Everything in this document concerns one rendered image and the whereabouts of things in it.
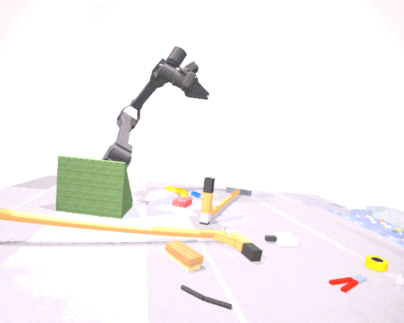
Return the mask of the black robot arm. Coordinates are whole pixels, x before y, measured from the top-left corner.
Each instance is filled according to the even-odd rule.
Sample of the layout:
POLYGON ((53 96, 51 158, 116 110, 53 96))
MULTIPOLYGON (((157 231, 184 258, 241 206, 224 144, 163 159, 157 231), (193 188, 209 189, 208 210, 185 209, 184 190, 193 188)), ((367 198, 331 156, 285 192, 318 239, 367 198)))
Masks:
POLYGON ((117 117, 116 124, 119 127, 119 133, 116 141, 110 145, 106 150, 102 160, 126 162, 127 169, 131 163, 131 153, 133 146, 129 143, 131 131, 137 125, 140 119, 140 112, 147 99, 154 93, 154 91, 162 87, 165 83, 170 82, 172 74, 179 68, 185 75, 188 72, 197 73, 198 65, 192 61, 186 67, 180 67, 184 59, 187 57, 187 52, 179 46, 175 46, 168 58, 164 58, 153 68, 151 71, 150 81, 139 92, 136 98, 133 98, 131 103, 126 107, 132 107, 137 110, 137 119, 131 115, 126 114, 123 108, 117 117), (162 65, 160 65, 160 63, 162 65))

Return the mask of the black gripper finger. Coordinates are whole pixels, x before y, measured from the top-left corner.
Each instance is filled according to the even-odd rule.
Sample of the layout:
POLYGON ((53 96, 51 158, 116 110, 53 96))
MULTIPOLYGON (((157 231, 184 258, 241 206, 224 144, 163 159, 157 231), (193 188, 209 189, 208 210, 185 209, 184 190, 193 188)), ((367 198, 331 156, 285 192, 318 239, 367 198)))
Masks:
POLYGON ((198 77, 196 76, 195 80, 191 84, 189 92, 193 92, 196 94, 201 94, 205 96, 209 96, 210 93, 199 83, 198 77))
POLYGON ((202 100, 208 100, 208 97, 205 95, 201 95, 201 94, 196 94, 191 92, 189 98, 196 98, 196 99, 202 99, 202 100))

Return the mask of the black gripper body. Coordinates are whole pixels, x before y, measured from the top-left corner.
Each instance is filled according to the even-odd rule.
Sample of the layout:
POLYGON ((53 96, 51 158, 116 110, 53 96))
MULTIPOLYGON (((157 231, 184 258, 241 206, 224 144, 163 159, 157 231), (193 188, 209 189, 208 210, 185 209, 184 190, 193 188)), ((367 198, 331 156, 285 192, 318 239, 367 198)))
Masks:
POLYGON ((189 92, 189 88, 193 81, 195 80, 196 74, 191 72, 188 72, 187 75, 185 75, 180 69, 176 69, 175 72, 172 74, 172 77, 170 78, 170 83, 173 86, 176 86, 181 89, 181 91, 184 92, 184 95, 186 97, 189 97, 191 92, 189 92))

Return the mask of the long yellow pole with dark tip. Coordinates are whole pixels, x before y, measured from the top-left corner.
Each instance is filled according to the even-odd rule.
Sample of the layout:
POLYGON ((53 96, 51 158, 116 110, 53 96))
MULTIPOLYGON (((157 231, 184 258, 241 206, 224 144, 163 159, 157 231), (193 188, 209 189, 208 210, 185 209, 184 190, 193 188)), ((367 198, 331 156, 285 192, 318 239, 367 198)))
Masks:
POLYGON ((213 238, 216 241, 235 247, 247 259, 255 262, 261 261, 261 256, 263 253, 263 251, 259 247, 257 247, 244 236, 239 234, 235 229, 228 228, 225 228, 224 231, 218 231, 208 229, 162 227, 159 225, 120 223, 117 221, 100 221, 42 213, 29 213, 27 211, 12 211, 9 209, 0 209, 0 220, 145 235, 213 238))

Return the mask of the grey bent rod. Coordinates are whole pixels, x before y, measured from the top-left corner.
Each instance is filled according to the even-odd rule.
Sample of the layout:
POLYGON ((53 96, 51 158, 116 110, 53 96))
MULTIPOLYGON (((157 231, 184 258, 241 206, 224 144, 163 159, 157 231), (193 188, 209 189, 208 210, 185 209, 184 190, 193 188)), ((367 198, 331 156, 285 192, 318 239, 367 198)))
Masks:
POLYGON ((218 305, 218 306, 223 307, 223 308, 231 309, 232 304, 220 301, 218 299, 213 299, 213 298, 210 298, 210 297, 205 296, 205 295, 202 295, 202 294, 190 289, 189 287, 187 287, 185 285, 181 285, 180 289, 186 291, 187 293, 189 293, 191 295, 194 295, 195 297, 199 298, 200 300, 206 301, 206 302, 211 303, 211 304, 218 305))

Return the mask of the red-handled pliers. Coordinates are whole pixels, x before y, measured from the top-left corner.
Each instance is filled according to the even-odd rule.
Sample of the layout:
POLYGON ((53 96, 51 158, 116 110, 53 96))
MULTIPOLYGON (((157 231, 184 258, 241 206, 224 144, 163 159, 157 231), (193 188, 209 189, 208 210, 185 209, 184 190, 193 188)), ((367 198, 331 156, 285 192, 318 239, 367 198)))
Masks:
POLYGON ((364 277, 362 275, 356 275, 354 277, 346 277, 346 278, 343 278, 343 279, 333 279, 333 280, 330 280, 329 283, 331 285, 338 285, 338 284, 342 284, 342 283, 348 283, 347 285, 345 285, 345 286, 343 286, 341 288, 341 291, 347 292, 351 288, 355 287, 358 283, 366 281, 366 279, 367 279, 367 277, 364 277))

